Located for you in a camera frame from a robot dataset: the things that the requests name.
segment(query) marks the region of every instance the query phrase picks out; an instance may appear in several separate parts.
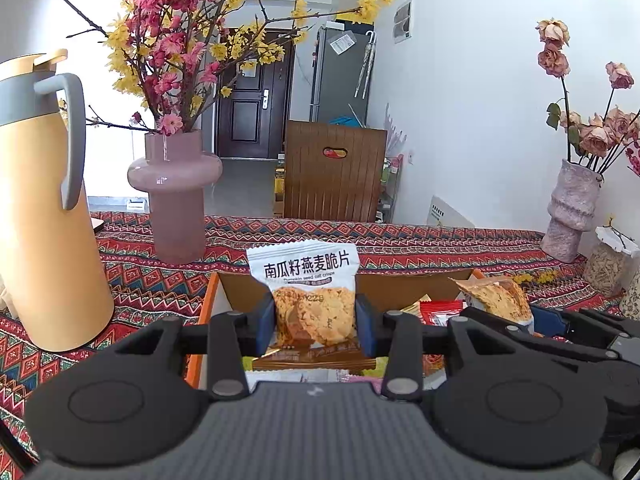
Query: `gray thermos handle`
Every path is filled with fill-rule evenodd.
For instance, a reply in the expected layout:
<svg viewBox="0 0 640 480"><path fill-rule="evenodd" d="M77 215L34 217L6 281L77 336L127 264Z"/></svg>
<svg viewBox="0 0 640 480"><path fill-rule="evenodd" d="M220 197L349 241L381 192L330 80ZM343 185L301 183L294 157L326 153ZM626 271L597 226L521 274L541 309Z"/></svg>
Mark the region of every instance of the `gray thermos handle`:
<svg viewBox="0 0 640 480"><path fill-rule="evenodd" d="M36 94L53 94L64 90L69 113L66 177L62 181L62 207L71 211L76 207L84 175L86 121L84 118L84 92L82 82L74 74L58 74L33 85Z"/></svg>

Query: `gray refrigerator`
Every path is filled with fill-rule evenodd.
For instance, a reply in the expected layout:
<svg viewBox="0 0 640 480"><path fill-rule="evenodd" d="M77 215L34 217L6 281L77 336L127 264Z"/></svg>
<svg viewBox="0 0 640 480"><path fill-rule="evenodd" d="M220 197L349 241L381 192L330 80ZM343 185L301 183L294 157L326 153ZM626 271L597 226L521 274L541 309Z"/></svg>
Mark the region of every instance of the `gray refrigerator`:
<svg viewBox="0 0 640 480"><path fill-rule="evenodd" d="M357 118L366 124L369 89L362 98L363 77L358 97L354 97L360 69L364 62L365 49L369 37L365 34L353 34L356 44L340 55L336 54L331 43L345 34L343 30L321 27L318 32L318 46L311 98L309 120L314 123L329 123L340 117L353 117L349 105L353 107Z"/></svg>

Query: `white snack package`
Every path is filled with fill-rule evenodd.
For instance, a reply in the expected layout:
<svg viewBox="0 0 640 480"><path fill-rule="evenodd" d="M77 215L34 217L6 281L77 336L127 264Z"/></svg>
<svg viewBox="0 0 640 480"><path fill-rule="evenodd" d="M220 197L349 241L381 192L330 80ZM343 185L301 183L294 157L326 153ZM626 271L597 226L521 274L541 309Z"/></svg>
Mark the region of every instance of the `white snack package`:
<svg viewBox="0 0 640 480"><path fill-rule="evenodd" d="M354 244L303 240L246 254L251 275L273 294L279 346L337 344L355 335Z"/></svg>

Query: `wooden chair back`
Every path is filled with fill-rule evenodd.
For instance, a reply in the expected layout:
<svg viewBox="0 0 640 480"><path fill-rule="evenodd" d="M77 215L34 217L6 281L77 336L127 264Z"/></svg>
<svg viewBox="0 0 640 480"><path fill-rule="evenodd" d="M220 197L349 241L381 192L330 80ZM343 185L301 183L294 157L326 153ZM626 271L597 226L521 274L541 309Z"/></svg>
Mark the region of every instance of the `wooden chair back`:
<svg viewBox="0 0 640 480"><path fill-rule="evenodd" d="M384 130L289 121L284 217L373 222L385 147Z"/></svg>

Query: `white lid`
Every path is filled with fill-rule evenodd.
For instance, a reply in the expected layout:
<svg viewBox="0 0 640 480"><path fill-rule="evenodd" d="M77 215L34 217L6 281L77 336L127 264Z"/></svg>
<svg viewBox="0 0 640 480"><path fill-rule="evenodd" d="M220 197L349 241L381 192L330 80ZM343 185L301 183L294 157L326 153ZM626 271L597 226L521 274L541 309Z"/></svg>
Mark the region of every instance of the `white lid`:
<svg viewBox="0 0 640 480"><path fill-rule="evenodd" d="M598 236L598 240L602 243L607 244L617 253L625 253L635 258L640 253L640 248L638 245L627 238L625 235L613 232L609 227L596 227L596 235Z"/></svg>

